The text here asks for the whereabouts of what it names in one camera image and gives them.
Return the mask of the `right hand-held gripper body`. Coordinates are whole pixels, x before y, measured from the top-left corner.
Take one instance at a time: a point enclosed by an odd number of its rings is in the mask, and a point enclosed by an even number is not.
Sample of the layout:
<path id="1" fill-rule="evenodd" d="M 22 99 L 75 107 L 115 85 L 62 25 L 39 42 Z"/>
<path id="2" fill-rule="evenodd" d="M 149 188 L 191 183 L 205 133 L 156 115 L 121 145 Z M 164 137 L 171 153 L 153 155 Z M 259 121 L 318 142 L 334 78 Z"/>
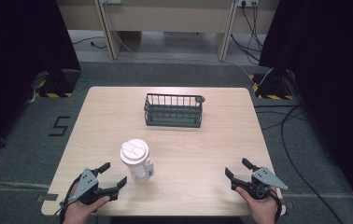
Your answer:
<path id="1" fill-rule="evenodd" d="M 250 182 L 243 181 L 243 184 L 231 182 L 232 190 L 237 187 L 246 190 L 252 198 L 257 200 L 266 198 L 272 187 L 288 189 L 288 186 L 266 167 L 261 167 L 256 172 L 252 171 Z"/>

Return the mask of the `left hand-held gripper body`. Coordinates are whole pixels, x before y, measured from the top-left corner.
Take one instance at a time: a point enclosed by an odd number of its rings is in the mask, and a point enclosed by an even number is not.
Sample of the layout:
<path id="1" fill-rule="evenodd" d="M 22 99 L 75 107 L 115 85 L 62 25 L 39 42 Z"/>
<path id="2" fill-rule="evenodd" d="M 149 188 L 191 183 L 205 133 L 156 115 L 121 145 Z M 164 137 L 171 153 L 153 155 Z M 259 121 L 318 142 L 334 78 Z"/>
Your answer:
<path id="1" fill-rule="evenodd" d="M 108 196 L 110 201 L 117 200 L 117 187 L 110 189 L 99 188 L 97 176 L 104 171 L 106 171 L 106 168 L 97 168 L 93 170 L 85 168 L 82 174 L 78 177 L 78 186 L 74 194 L 72 196 L 67 196 L 67 201 L 80 201 L 83 204 L 89 205 L 105 196 Z"/>

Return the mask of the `clear cup with white lid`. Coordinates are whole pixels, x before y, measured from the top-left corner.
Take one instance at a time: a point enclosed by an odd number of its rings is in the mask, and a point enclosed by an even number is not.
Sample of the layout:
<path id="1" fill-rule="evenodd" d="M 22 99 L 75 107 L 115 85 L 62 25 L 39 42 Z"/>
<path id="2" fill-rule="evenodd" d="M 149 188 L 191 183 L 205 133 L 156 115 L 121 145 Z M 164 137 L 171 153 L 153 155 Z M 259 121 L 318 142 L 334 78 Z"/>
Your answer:
<path id="1" fill-rule="evenodd" d="M 124 142 L 121 145 L 120 158 L 135 182 L 145 183 L 154 176 L 154 164 L 149 157 L 149 147 L 145 141 L 131 139 Z"/>

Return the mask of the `dark wire basket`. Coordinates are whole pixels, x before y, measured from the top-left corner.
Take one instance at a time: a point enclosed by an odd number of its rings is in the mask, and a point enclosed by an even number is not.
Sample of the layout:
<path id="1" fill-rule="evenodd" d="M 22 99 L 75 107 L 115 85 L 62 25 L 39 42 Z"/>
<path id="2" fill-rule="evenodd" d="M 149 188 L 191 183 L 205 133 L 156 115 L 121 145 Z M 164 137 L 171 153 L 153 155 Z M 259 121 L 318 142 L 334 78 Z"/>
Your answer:
<path id="1" fill-rule="evenodd" d="M 200 128 L 203 95 L 148 93 L 144 111 L 148 126 Z"/>

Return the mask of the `person's right hand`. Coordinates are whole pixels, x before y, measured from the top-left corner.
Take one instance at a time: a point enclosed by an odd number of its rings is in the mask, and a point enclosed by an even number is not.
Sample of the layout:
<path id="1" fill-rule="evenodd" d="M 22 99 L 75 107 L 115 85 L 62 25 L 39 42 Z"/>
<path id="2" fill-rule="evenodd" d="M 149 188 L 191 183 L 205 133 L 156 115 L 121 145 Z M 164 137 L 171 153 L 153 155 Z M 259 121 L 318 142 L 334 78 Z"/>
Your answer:
<path id="1" fill-rule="evenodd" d="M 277 204 L 274 199 L 268 197 L 256 200 L 240 187 L 237 187 L 235 191 L 247 202 L 250 214 L 256 224 L 275 224 Z"/>

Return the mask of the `person's left hand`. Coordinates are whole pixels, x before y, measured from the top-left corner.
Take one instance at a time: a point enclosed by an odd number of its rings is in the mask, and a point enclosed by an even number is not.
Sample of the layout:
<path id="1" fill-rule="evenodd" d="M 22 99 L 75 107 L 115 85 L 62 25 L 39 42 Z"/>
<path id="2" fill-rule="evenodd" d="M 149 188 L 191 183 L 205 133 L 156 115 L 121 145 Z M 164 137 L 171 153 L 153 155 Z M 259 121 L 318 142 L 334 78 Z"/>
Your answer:
<path id="1" fill-rule="evenodd" d="M 104 196 L 92 204 L 84 204 L 81 201 L 71 203 L 64 213 L 61 224 L 87 224 L 90 216 L 99 208 L 108 203 L 110 198 Z"/>

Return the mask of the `black stand base striped tape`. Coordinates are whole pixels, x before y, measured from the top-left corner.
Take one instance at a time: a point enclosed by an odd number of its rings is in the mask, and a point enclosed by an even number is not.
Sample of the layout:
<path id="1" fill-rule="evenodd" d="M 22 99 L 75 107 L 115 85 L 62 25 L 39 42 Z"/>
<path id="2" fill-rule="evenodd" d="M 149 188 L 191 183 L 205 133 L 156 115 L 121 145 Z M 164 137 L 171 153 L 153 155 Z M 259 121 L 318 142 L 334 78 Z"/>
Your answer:
<path id="1" fill-rule="evenodd" d="M 254 94 L 260 99 L 293 100 L 293 87 L 287 71 L 277 74 L 272 70 L 249 75 Z"/>
<path id="2" fill-rule="evenodd" d="M 40 72 L 32 83 L 35 97 L 69 98 L 77 85 L 81 72 L 75 69 L 61 69 L 56 73 Z"/>

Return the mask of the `black curtain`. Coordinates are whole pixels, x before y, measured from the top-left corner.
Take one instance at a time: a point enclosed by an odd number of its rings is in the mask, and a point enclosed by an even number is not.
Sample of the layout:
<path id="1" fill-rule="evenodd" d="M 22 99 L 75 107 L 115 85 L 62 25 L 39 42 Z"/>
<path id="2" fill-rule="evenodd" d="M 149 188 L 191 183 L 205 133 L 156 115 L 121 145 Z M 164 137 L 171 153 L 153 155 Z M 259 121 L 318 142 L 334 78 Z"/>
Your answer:
<path id="1" fill-rule="evenodd" d="M 353 188 L 353 0 L 279 0 L 260 63 L 291 70 Z"/>
<path id="2" fill-rule="evenodd" d="M 39 73 L 79 68 L 57 0 L 0 0 L 0 138 Z"/>

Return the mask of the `beige wooden desk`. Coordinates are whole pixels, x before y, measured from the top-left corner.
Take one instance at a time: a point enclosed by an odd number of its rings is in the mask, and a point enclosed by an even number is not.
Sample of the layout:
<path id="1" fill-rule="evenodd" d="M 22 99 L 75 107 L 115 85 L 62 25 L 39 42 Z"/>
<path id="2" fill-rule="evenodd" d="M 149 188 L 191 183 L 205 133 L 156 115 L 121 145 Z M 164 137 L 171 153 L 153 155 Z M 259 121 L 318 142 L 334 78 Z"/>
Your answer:
<path id="1" fill-rule="evenodd" d="M 221 61 L 231 35 L 253 28 L 268 33 L 279 2 L 238 7 L 237 0 L 56 0 L 69 30 L 103 32 L 112 60 L 119 56 L 122 32 L 182 32 L 213 34 Z"/>

